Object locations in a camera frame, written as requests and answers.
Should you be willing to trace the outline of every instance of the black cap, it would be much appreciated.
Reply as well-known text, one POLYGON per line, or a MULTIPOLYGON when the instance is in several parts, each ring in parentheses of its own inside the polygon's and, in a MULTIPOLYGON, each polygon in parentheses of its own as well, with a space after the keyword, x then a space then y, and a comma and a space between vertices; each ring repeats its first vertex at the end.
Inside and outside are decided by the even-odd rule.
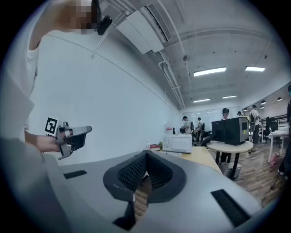
POLYGON ((223 113, 229 113, 229 109, 225 107, 224 109, 222 109, 222 114, 223 113))

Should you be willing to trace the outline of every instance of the shoe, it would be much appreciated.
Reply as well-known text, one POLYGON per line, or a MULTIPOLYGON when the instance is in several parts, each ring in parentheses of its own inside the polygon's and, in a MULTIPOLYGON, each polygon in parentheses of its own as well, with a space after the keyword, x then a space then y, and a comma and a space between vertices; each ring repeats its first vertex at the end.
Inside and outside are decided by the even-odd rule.
POLYGON ((283 175, 284 175, 284 173, 283 173, 283 172, 280 172, 280 171, 279 171, 279 169, 278 169, 278 172, 280 173, 280 175, 281 175, 281 176, 283 176, 283 175))

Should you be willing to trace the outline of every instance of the ceiling light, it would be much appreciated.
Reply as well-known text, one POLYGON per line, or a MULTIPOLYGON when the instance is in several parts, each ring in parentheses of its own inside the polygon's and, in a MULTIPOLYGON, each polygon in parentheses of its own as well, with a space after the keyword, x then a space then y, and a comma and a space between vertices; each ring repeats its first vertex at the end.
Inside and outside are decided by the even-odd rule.
POLYGON ((208 101, 208 100, 210 100, 210 99, 204 99, 204 100, 195 100, 195 101, 193 101, 193 103, 202 102, 202 101, 208 101))
POLYGON ((232 97, 237 97, 237 96, 226 96, 226 97, 223 97, 223 99, 232 98, 232 97))
POLYGON ((247 66, 246 71, 260 71, 263 72, 265 68, 254 67, 254 66, 247 66))
POLYGON ((224 72, 224 71, 226 71, 226 67, 203 70, 203 71, 196 71, 196 72, 194 72, 194 77, 200 76, 200 75, 207 75, 207 74, 212 74, 212 73, 224 72))

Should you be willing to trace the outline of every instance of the power cord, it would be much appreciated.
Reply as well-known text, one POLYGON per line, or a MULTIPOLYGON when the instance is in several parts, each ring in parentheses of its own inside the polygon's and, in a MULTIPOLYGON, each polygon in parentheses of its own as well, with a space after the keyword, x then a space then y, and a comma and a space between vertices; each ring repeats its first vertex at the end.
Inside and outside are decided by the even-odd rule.
POLYGON ((262 207, 264 207, 264 206, 263 206, 263 201, 265 200, 266 195, 269 193, 269 191, 271 191, 271 190, 274 188, 274 186, 275 186, 276 183, 277 183, 277 180, 278 180, 279 176, 280 176, 280 174, 277 175, 277 178, 276 178, 275 182, 274 182, 273 185, 270 187, 270 189, 265 193, 265 196, 264 196, 264 198, 263 198, 263 200, 262 200, 262 202, 261 202, 262 207))

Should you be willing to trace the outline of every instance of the round tabletop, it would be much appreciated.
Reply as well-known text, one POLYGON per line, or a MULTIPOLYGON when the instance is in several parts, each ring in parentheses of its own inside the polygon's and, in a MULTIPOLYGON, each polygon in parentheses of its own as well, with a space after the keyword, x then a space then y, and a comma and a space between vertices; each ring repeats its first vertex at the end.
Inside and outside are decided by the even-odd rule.
POLYGON ((254 144, 252 142, 246 141, 243 144, 234 146, 225 144, 224 142, 211 141, 207 143, 207 147, 213 151, 225 153, 241 153, 251 150, 254 147, 254 144))

